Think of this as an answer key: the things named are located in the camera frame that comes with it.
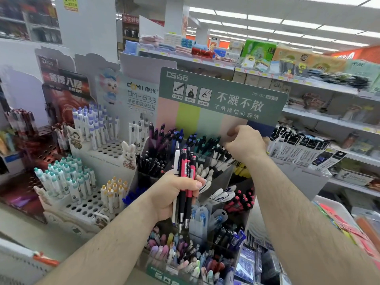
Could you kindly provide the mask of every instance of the white pillar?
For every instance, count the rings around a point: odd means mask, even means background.
[[[197,44],[207,45],[210,37],[210,29],[207,25],[202,24],[201,28],[197,28],[195,41]]]
[[[117,63],[115,0],[77,0],[78,11],[55,0],[63,46],[73,54],[95,53]]]
[[[165,32],[176,33],[186,38],[189,9],[183,0],[166,0]]]

